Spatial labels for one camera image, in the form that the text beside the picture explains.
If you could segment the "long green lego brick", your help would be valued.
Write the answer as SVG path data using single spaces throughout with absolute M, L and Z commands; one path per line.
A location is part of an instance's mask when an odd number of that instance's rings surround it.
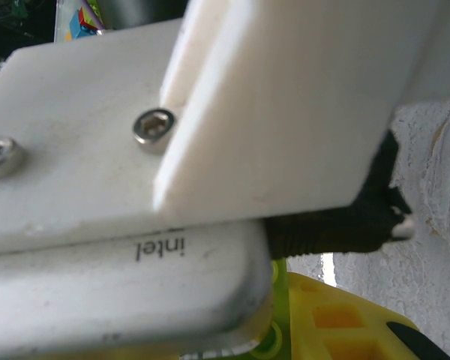
M 259 345 L 250 351 L 255 360 L 291 360 L 290 301 L 285 259 L 272 262 L 273 317 Z

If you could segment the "colourful lego box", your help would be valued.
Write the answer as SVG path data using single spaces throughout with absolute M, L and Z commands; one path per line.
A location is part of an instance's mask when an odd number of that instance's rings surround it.
M 98 0 L 55 0 L 54 41 L 72 41 L 105 30 Z

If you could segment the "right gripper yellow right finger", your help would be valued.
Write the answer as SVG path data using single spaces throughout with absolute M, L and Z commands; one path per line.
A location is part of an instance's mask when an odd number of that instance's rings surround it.
M 288 284 L 292 360 L 450 360 L 399 313 L 301 274 Z

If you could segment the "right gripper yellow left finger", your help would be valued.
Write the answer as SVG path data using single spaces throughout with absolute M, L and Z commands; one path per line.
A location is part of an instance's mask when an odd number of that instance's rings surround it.
M 146 345 L 102 348 L 97 354 L 100 360 L 181 360 L 177 350 Z

